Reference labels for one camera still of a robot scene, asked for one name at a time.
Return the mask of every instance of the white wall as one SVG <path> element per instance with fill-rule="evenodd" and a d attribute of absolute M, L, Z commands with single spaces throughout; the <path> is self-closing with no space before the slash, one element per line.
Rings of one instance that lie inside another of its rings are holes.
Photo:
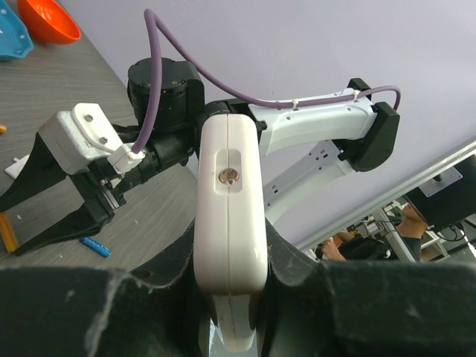
<path fill-rule="evenodd" d="M 227 84 L 263 99 L 327 94 L 351 77 L 403 90 L 391 160 L 334 181 L 276 223 L 291 242 L 351 213 L 476 138 L 476 2 L 470 0 L 62 0 L 122 81 L 149 56 L 150 7 Z M 180 57 L 164 40 L 164 56 Z M 207 83 L 207 100 L 228 97 Z M 375 99 L 393 100 L 389 95 Z M 263 160 L 267 182 L 307 148 Z"/>

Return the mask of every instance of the white plastic housing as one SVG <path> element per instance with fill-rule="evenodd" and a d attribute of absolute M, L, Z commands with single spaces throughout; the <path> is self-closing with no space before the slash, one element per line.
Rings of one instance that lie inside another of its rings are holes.
<path fill-rule="evenodd" d="M 232 185 L 219 180 L 227 168 L 239 173 Z M 268 252 L 257 130 L 246 115 L 215 115 L 203 126 L 193 268 L 225 348 L 248 350 Z"/>
<path fill-rule="evenodd" d="M 132 145 L 132 143 L 122 144 L 108 156 L 107 161 L 114 167 L 116 173 L 128 173 L 145 158 L 146 155 L 142 151 L 137 154 L 133 152 Z"/>

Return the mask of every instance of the metal frame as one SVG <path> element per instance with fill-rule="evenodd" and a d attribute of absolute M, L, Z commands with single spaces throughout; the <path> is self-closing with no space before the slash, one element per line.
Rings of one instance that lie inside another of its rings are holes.
<path fill-rule="evenodd" d="M 334 222 L 329 223 L 318 232 L 304 237 L 295 245 L 301 251 L 311 248 L 313 245 L 324 241 L 326 238 L 332 236 L 335 232 L 340 231 L 371 214 L 373 211 L 386 205 L 388 202 L 405 195 L 408 191 L 420 186 L 423 182 L 432 179 L 441 172 L 453 167 L 458 162 L 468 158 L 476 153 L 476 138 L 473 138 L 459 147 L 454 152 L 446 153 L 440 156 L 437 160 L 432 161 L 425 169 L 419 173 L 407 176 L 400 181 L 394 188 L 389 191 L 381 192 L 377 199 L 365 202 L 359 209 L 356 209 L 352 214 L 338 217 Z"/>
<path fill-rule="evenodd" d="M 385 239 L 388 241 L 388 244 L 390 244 L 390 247 L 392 247 L 399 260 L 402 262 L 415 263 L 416 260 L 413 254 L 410 252 L 410 249 L 408 249 L 400 234 L 396 231 L 395 226 L 388 221 L 388 216 L 385 211 L 382 208 L 379 208 L 372 213 L 372 216 L 377 221 L 380 221 L 380 224 L 387 231 Z"/>

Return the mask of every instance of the gray table surface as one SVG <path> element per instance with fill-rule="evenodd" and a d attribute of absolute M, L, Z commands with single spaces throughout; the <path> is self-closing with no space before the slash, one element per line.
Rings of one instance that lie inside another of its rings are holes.
<path fill-rule="evenodd" d="M 0 62 L 0 193 L 13 180 L 3 170 L 30 152 L 38 128 L 55 112 L 76 103 L 99 103 L 113 123 L 135 119 L 126 89 L 94 46 L 83 37 L 66 46 L 35 48 L 26 59 Z M 196 179 L 187 168 L 173 167 L 125 195 L 128 204 L 96 237 L 112 250 L 102 258 L 70 241 L 21 257 L 0 243 L 0 265 L 114 266 L 132 269 L 180 237 L 196 209 Z M 66 180 L 8 212 L 20 242 L 76 210 L 82 200 Z"/>

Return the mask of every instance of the small white block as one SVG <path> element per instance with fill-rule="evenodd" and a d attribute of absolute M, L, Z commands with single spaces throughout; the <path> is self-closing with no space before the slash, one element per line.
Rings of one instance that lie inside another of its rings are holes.
<path fill-rule="evenodd" d="M 29 155 L 25 155 L 20 159 L 14 158 L 15 164 L 10 165 L 5 169 L 5 173 L 9 175 L 12 179 L 16 179 L 20 172 L 23 170 L 23 167 L 28 161 Z"/>

